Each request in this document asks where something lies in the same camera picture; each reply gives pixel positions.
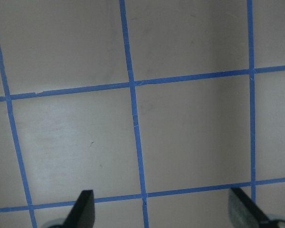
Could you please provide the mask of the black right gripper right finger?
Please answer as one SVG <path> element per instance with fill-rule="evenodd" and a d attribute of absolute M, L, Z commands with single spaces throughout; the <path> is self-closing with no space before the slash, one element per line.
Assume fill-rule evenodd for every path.
<path fill-rule="evenodd" d="M 228 215 L 234 228 L 267 228 L 271 222 L 241 188 L 229 189 Z"/>

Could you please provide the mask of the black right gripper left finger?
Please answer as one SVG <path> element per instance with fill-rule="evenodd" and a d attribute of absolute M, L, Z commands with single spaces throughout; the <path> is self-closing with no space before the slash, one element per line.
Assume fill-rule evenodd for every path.
<path fill-rule="evenodd" d="M 83 190 L 62 224 L 63 228 L 92 228 L 95 223 L 93 190 Z"/>

